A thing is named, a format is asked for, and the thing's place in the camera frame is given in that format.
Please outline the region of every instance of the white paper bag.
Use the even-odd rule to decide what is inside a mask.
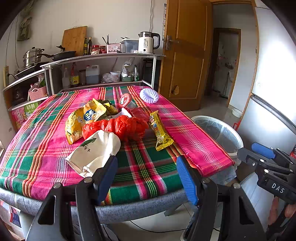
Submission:
[[[105,165],[110,155],[115,156],[119,149],[118,136],[99,130],[66,157],[66,161],[82,177],[91,177],[98,168]]]

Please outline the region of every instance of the red plastic bag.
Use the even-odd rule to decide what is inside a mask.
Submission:
[[[126,115],[118,116],[111,120],[100,120],[86,124],[82,128],[84,139],[89,138],[98,130],[113,132],[121,141],[139,140],[145,134],[145,129],[148,129],[148,124],[139,118],[129,118]]]
[[[130,113],[132,116],[137,117],[139,119],[142,119],[146,122],[149,121],[149,115],[147,115],[145,113],[145,111],[143,111],[142,108],[138,107],[138,108],[134,108],[134,109],[126,109],[128,111],[128,113]]]

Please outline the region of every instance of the gray table edge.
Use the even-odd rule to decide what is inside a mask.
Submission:
[[[4,188],[0,188],[0,199],[33,216],[37,214],[42,204],[42,201],[22,196]],[[96,206],[96,212],[100,223],[119,223],[161,213],[187,201],[188,199],[184,189],[180,189],[175,192],[138,202]],[[78,225],[76,210],[76,206],[71,206],[72,221],[74,224]]]

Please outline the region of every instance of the gold wrapper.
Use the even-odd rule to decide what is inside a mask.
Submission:
[[[157,143],[156,143],[156,147],[155,147],[157,151],[162,150],[174,143],[174,140],[166,132],[166,130],[159,118],[158,110],[150,113],[149,121],[150,121],[151,127],[154,130],[154,133],[157,137]]]
[[[106,117],[106,110],[105,106],[93,99],[86,105],[72,112],[65,126],[68,143],[71,145],[82,137],[82,127],[85,124],[97,121],[101,119],[100,117]]]
[[[118,113],[118,109],[116,109],[110,102],[109,100],[98,100],[103,106],[106,107],[106,115],[115,115]]]

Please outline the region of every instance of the stainless steel pot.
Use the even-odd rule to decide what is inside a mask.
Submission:
[[[24,68],[41,62],[41,56],[39,54],[41,54],[43,51],[44,49],[35,48],[35,47],[32,47],[32,49],[27,51],[23,56]]]

